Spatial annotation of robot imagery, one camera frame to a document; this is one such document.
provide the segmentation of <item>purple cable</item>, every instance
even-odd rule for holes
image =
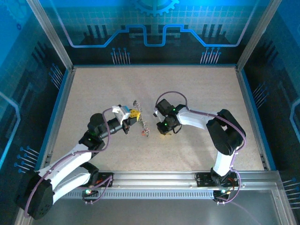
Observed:
[[[182,94],[182,93],[180,93],[180,92],[178,92],[178,91],[172,90],[172,91],[167,91],[167,92],[161,94],[161,95],[158,97],[158,99],[157,99],[157,101],[156,101],[156,103],[155,103],[155,106],[158,104],[159,99],[160,99],[163,95],[168,94],[168,93],[177,93],[177,94],[180,94],[181,96],[183,96],[184,99],[185,99],[185,101],[186,101],[186,109],[187,109],[189,112],[191,112],[191,113],[196,113],[196,114],[199,114],[199,115],[204,115],[204,116],[215,117],[215,118],[217,118],[217,119],[219,119],[219,120],[225,122],[225,123],[228,124],[229,126],[231,126],[233,129],[235,129],[235,130],[241,135],[241,137],[243,138],[243,143],[242,143],[242,145],[239,147],[239,149],[237,149],[237,150],[234,152],[233,158],[232,158],[232,160],[231,160],[231,162],[230,162],[230,168],[229,168],[230,171],[235,172],[235,173],[237,174],[237,176],[238,176],[238,178],[239,178],[239,184],[241,184],[240,174],[239,174],[238,171],[236,171],[236,170],[233,169],[233,163],[234,163],[234,161],[235,161],[236,155],[238,154],[238,151],[240,151],[240,150],[246,145],[246,137],[245,137],[245,135],[243,134],[243,132],[242,132],[240,129],[238,129],[234,124],[232,124],[232,123],[229,122],[228,120],[226,120],[226,119],[224,119],[224,118],[222,118],[222,117],[220,117],[220,116],[218,116],[218,115],[214,115],[214,114],[207,113],[207,112],[199,112],[199,111],[195,111],[195,110],[190,110],[190,109],[188,108],[188,99],[187,99],[187,97],[185,97],[184,94]],[[240,192],[240,185],[238,186],[238,190],[236,191],[236,193],[235,193],[235,195],[233,196],[233,198],[230,199],[230,200],[227,200],[226,202],[224,202],[224,204],[229,203],[229,202],[231,202],[233,199],[235,199],[235,197],[238,195],[239,192]]]
[[[218,199],[221,199],[223,201],[226,201],[226,199],[222,198],[222,197],[217,197]],[[235,203],[235,202],[231,202],[232,204],[234,204],[235,206],[239,207],[241,210],[245,211],[257,224],[262,225],[260,222],[258,222],[258,220],[255,218],[255,216],[253,216],[246,208],[244,208],[243,206]]]
[[[86,201],[85,199],[83,199],[83,200],[85,201],[85,203],[86,203],[86,204],[91,204],[91,205],[92,205],[92,204],[98,202],[98,201],[103,197],[103,195],[104,195],[106,189],[108,188],[110,182],[112,181],[112,179],[113,179],[113,176],[110,175],[108,178],[106,178],[106,179],[105,179],[104,181],[102,181],[100,184],[97,184],[96,186],[92,187],[90,190],[94,190],[95,188],[98,188],[99,186],[105,184],[105,183],[108,181],[108,182],[107,182],[107,185],[106,185],[106,187],[105,187],[105,189],[104,189],[104,191],[102,192],[102,194],[100,195],[99,198],[97,198],[97,199],[94,200],[94,201],[91,200],[90,202],[88,202],[88,201]]]
[[[28,208],[29,208],[30,202],[31,202],[31,200],[32,200],[32,198],[33,198],[33,195],[34,195],[34,193],[36,192],[38,186],[40,185],[40,183],[42,183],[42,181],[43,181],[49,174],[51,174],[52,170],[54,170],[60,163],[62,163],[63,161],[67,160],[68,158],[70,158],[70,157],[72,157],[72,156],[74,156],[74,155],[83,154],[83,153],[88,153],[88,152],[90,152],[90,153],[99,153],[99,152],[102,152],[102,151],[104,151],[104,150],[107,149],[107,147],[108,147],[108,145],[109,145],[110,138],[111,138],[111,132],[110,132],[110,129],[109,129],[107,120],[106,120],[106,118],[105,118],[105,113],[108,112],[108,111],[110,111],[110,110],[112,110],[112,108],[106,109],[106,110],[104,110],[103,113],[102,113],[102,117],[103,117],[103,120],[104,120],[104,124],[105,124],[105,127],[106,127],[106,129],[107,129],[107,133],[108,133],[106,146],[105,146],[103,149],[101,149],[101,150],[84,150],[84,151],[77,151],[77,152],[74,152],[74,154],[69,154],[69,155],[67,155],[67,156],[65,156],[65,157],[63,157],[63,158],[61,158],[59,161],[57,161],[57,162],[56,162],[56,163],[55,163],[55,164],[54,164],[54,165],[53,165],[53,166],[52,166],[52,167],[44,174],[44,176],[41,177],[41,179],[40,179],[40,180],[37,182],[37,184],[34,186],[34,188],[33,188],[32,192],[31,192],[31,194],[29,195],[28,200],[27,200],[27,203],[26,203],[26,206],[25,206],[25,209],[24,209],[24,216],[25,216],[26,218],[29,218],[29,217],[30,217],[30,215],[28,215]]]

